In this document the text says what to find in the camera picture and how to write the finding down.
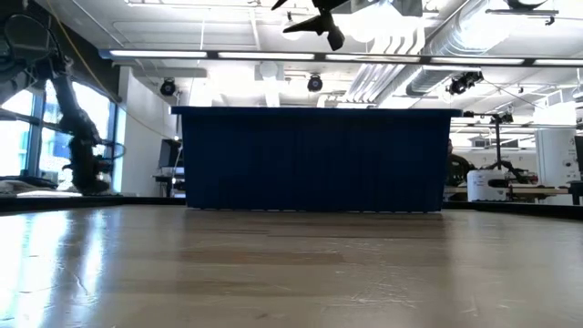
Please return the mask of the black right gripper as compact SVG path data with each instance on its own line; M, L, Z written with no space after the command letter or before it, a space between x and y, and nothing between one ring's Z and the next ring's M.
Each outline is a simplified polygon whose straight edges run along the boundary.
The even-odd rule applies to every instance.
M277 0L277 2L271 7L271 11L277 10L283 6L288 0ZM341 49L344 45L345 36L339 26L335 25L333 22L331 10L334 8L349 2L350 0L310 0L315 8L319 11L323 11L320 15L314 16L308 20L302 21L293 26L289 26L283 29L283 33L295 33L295 32L314 32L317 35L321 35L327 32L327 40L332 51L337 51Z

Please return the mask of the linear ceiling light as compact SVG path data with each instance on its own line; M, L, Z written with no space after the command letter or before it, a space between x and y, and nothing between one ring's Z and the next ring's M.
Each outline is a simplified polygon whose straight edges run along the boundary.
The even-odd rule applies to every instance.
M583 58L507 57L507 56L432 56L408 54L365 53L302 53L261 51L215 50L153 50L153 49L101 49L104 59L192 59L231 61L289 61L338 62L387 65L450 66L450 67L540 67L583 68Z

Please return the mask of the black curved bar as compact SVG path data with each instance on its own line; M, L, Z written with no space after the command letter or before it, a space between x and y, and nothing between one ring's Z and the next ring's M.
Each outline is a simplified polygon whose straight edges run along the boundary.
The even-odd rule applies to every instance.
M53 188L38 187L20 180L0 180L0 197L15 196L30 191L53 191Z

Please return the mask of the black background rig frame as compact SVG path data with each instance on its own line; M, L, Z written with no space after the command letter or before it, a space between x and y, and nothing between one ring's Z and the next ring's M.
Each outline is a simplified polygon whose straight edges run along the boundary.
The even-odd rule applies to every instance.
M502 164L502 155L501 155L501 125L506 123L513 123L514 119L513 116L506 112L503 114L498 113L490 113L490 114L479 114L479 117L490 117L490 125L494 126L495 136L496 136L496 168L501 171L503 164Z

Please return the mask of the dark monitor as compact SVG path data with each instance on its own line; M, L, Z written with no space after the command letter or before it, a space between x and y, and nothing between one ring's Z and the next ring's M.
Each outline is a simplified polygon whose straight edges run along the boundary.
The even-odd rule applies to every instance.
M182 144L174 139L162 139L159 152L160 168L181 168L184 160L181 150Z

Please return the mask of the dark overhead box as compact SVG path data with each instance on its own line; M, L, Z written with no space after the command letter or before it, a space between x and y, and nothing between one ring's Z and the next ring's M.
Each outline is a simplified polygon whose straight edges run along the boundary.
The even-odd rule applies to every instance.
M351 12L356 13L361 10L421 17L424 6L423 0L351 0Z

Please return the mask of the person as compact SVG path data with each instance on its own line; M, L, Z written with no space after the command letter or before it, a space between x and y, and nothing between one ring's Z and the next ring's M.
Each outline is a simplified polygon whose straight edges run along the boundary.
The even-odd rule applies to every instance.
M467 173L476 167L467 159L453 153L452 140L448 140L447 147L447 176L445 185L448 187L457 187L466 182Z

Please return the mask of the white cabinet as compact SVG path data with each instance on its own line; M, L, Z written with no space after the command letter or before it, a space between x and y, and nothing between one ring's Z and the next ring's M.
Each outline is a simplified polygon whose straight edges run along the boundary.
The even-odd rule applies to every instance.
M538 182L566 187L580 180L576 132L573 128L545 128L535 134Z

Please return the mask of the white plastic container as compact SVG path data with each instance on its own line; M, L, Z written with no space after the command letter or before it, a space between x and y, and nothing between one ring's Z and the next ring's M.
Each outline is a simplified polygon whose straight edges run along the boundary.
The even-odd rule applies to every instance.
M498 169L475 169L467 173L467 199L477 201L506 201L508 181Z

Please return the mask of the blue plastic bin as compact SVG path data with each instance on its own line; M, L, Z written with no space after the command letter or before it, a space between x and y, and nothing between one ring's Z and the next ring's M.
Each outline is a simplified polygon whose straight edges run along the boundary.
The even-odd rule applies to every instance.
M432 212L458 109L175 107L191 208Z

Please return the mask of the background wooden table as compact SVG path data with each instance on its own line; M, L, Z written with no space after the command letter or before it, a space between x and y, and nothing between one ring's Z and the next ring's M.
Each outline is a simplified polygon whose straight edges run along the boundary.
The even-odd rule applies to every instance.
M583 204L583 190L573 187L446 187L444 200L471 201L505 201L540 203L549 198L567 196L567 205Z

